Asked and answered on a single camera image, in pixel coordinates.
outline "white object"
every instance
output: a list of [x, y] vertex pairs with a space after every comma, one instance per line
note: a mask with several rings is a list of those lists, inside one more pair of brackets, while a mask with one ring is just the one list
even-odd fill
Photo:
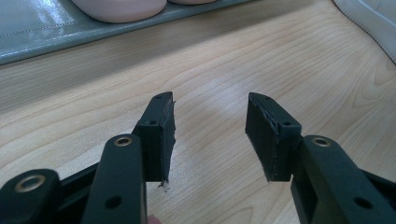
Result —
[[396, 63], [396, 0], [334, 0]]
[[99, 21], [128, 22], [159, 13], [166, 0], [72, 0], [82, 11]]

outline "wood grain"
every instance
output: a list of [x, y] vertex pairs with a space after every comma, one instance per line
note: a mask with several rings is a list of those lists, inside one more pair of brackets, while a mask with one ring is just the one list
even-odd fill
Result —
[[395, 64], [330, 0], [265, 0], [1, 66], [0, 184], [97, 162], [162, 91], [177, 100], [171, 189], [148, 184], [163, 223], [299, 223], [245, 135], [250, 91], [396, 179]]

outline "black clamp arm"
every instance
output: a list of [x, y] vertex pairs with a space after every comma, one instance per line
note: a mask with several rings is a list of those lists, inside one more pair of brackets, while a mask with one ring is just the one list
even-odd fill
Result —
[[248, 96], [246, 133], [269, 181], [290, 181], [301, 223], [395, 223], [396, 185], [360, 170], [333, 140], [301, 137], [273, 99]]
[[47, 169], [9, 180], [0, 223], [147, 223], [146, 182], [168, 183], [175, 129], [172, 92], [154, 96], [132, 134], [107, 141], [99, 163], [63, 181]]

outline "wooden table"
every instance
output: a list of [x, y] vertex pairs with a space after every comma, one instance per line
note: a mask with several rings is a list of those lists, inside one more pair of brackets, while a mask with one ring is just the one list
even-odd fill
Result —
[[177, 100], [171, 189], [148, 184], [163, 223], [299, 222], [245, 135], [250, 91], [395, 181], [395, 64], [331, 0], [264, 0], [1, 66], [0, 184], [97, 162], [163, 91]]

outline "small hole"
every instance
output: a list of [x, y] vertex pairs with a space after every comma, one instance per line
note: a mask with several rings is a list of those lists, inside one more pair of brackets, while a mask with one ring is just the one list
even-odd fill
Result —
[[40, 182], [40, 179], [38, 179], [38, 178], [28, 179], [28, 180], [24, 181], [23, 183], [21, 183], [21, 187], [23, 187], [24, 189], [29, 189], [32, 186], [38, 184], [38, 182]]
[[105, 207], [108, 209], [114, 209], [114, 208], [120, 206], [121, 203], [122, 203], [121, 197], [115, 196], [115, 197], [112, 197], [112, 198], [109, 198], [106, 200]]
[[155, 121], [155, 120], [150, 120], [150, 121], [147, 121], [146, 123], [149, 124], [149, 125], [154, 125], [154, 124], [157, 123], [157, 121]]
[[117, 147], [125, 147], [132, 143], [132, 138], [130, 137], [121, 137], [114, 141], [114, 145]]
[[355, 198], [354, 201], [355, 201], [355, 203], [358, 206], [360, 206], [362, 208], [365, 208], [365, 209], [372, 209], [373, 208], [373, 205], [369, 201], [367, 201], [367, 200], [365, 200], [363, 198]]
[[315, 145], [318, 145], [320, 147], [329, 147], [332, 145], [328, 140], [326, 140], [324, 138], [320, 138], [320, 137], [313, 138], [312, 142], [315, 143]]
[[43, 175], [29, 175], [18, 182], [15, 191], [19, 193], [29, 192], [40, 187], [45, 181], [46, 177]]

